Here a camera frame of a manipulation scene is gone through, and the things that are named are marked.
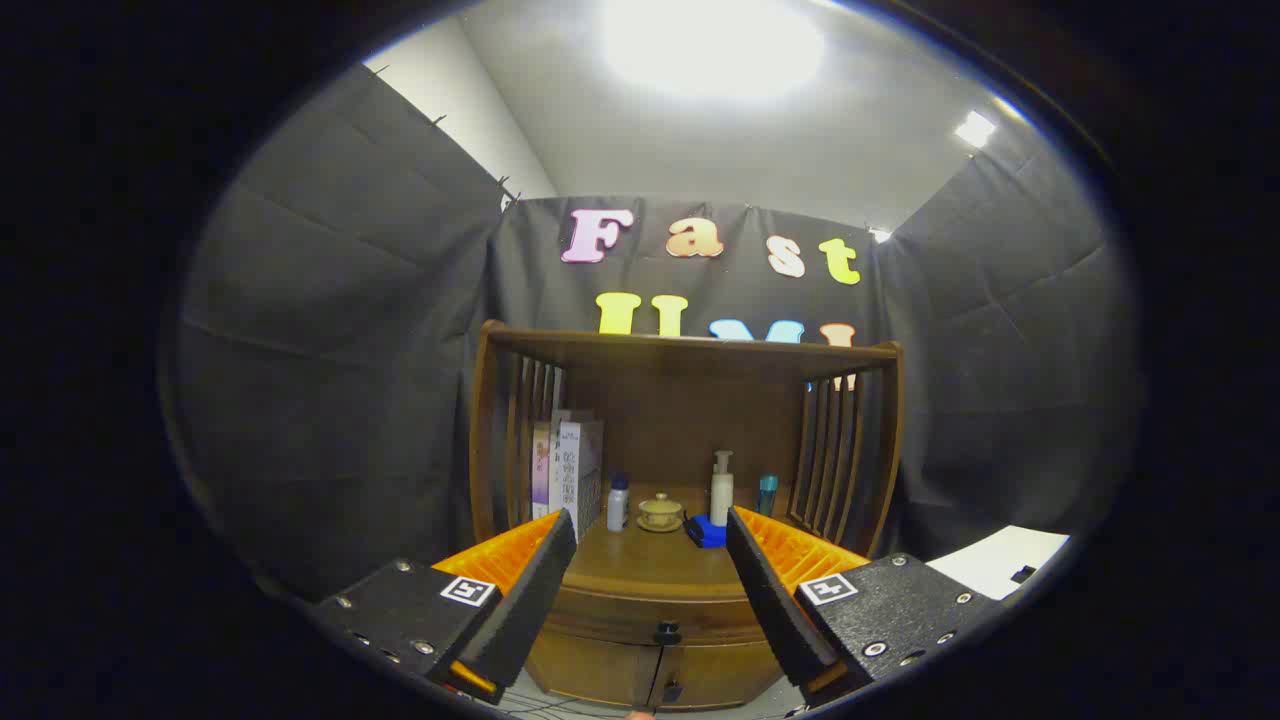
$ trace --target orange gripper pad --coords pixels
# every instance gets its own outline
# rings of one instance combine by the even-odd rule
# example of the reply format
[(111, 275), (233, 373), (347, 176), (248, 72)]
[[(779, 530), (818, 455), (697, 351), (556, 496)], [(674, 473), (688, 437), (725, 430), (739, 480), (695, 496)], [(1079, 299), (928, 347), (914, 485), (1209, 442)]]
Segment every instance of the orange gripper pad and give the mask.
[(805, 580), (826, 578), (854, 568), (861, 568), (870, 560), (850, 552), (838, 544), (832, 544), (819, 537), (765, 518), (758, 512), (735, 506), (733, 510), (742, 524), (751, 532), (755, 544), (769, 560), (769, 566), (786, 585), (787, 594), (795, 596), (796, 585)]
[(550, 532), (559, 512), (530, 520), (524, 525), (494, 536), (480, 544), (471, 546), (457, 555), (431, 565), (451, 575), (463, 575), (476, 580), (493, 583), (502, 589), (503, 597), (511, 594), (511, 587), (525, 571), (525, 565), (534, 551)]

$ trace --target ceiling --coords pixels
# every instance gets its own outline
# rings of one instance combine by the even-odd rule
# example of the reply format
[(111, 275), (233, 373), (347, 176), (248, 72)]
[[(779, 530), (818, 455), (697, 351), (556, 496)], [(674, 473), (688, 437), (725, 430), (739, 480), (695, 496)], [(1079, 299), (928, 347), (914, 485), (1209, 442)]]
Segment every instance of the ceiling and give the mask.
[[(764, 97), (621, 77), (605, 61), (607, 0), (489, 0), (462, 27), (563, 196), (749, 202), (892, 229), (968, 161), (952, 131), (970, 110), (1007, 119), (920, 38), (829, 3), (781, 4), (823, 51), (806, 82)], [(701, 26), (684, 20), (673, 13), (654, 53), (699, 51)]]

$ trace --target yellow letter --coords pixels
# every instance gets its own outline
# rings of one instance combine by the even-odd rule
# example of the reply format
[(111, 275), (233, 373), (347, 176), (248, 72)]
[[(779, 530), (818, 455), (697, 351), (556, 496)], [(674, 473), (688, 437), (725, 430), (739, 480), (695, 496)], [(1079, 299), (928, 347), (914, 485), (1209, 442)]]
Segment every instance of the yellow letter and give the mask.
[(602, 292), (595, 296), (600, 306), (600, 332), (631, 334), (631, 315), (640, 306), (640, 296), (630, 292)]
[(676, 258), (690, 258), (701, 255), (714, 258), (724, 252), (724, 245), (716, 232), (716, 223), (707, 218), (685, 218), (671, 223), (667, 232), (672, 233), (667, 240), (667, 254)]
[(650, 302), (658, 309), (658, 334), (680, 337), (680, 311), (689, 307), (689, 301), (678, 295), (655, 295)]
[(852, 247), (845, 247), (845, 241), (835, 237), (823, 242), (818, 246), (827, 254), (827, 270), (831, 272), (831, 277), (838, 283), (845, 284), (858, 284), (858, 281), (863, 279), (863, 275), (858, 270), (849, 269), (849, 261), (858, 258), (858, 251)]

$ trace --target cabinet drawer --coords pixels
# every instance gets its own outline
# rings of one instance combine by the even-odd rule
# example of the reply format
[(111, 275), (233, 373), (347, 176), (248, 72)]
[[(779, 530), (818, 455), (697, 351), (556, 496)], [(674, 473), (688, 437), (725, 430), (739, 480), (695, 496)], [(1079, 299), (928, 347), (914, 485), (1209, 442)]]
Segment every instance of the cabinet drawer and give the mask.
[(543, 692), (640, 707), (649, 698), (658, 646), (625, 644), (543, 630), (525, 667)]
[[(713, 710), (755, 700), (782, 678), (769, 643), (672, 646), (663, 651), (650, 705), (659, 710)], [(675, 700), (663, 691), (678, 687)]]
[(676, 602), (561, 588), (543, 626), (582, 638), (654, 644), (653, 633), (660, 621), (680, 624), (681, 644), (764, 642), (764, 632), (746, 598)]

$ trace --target blue sponge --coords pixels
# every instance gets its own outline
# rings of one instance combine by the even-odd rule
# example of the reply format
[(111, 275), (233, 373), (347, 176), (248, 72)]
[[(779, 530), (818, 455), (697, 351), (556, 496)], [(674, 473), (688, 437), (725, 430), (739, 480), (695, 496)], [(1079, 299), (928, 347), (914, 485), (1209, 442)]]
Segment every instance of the blue sponge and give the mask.
[(708, 515), (695, 515), (686, 520), (685, 532), (698, 547), (724, 547), (724, 528), (712, 525)]

